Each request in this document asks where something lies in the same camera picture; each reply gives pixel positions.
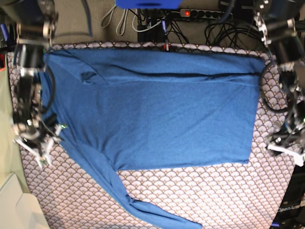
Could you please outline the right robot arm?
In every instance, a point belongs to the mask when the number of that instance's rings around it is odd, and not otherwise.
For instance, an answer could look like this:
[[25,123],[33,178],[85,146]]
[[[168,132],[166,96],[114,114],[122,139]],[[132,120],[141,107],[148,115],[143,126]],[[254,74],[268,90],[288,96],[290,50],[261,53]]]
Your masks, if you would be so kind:
[[[59,14],[52,0],[2,0],[0,7],[16,23],[17,32],[13,65],[19,69],[20,78],[14,92],[17,99],[11,125],[14,141],[34,156],[39,167],[44,167],[51,164],[50,151],[66,128],[57,122],[56,114],[46,120],[42,118],[55,98],[55,77],[47,57]],[[47,73],[51,79],[51,95],[46,105],[41,102],[39,72]]]

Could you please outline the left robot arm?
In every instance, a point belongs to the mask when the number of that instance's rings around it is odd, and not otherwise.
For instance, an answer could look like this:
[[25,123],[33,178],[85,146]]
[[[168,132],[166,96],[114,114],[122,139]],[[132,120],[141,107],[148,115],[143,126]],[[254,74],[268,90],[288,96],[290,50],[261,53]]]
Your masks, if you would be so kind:
[[273,155],[286,154],[296,166],[305,164],[305,88],[297,74],[298,63],[305,57],[296,28],[296,16],[303,0],[256,0],[253,19],[261,34],[261,42],[275,60],[264,68],[276,68],[287,106],[275,109],[265,96],[264,105],[274,113],[285,113],[283,124],[266,137],[266,149]]

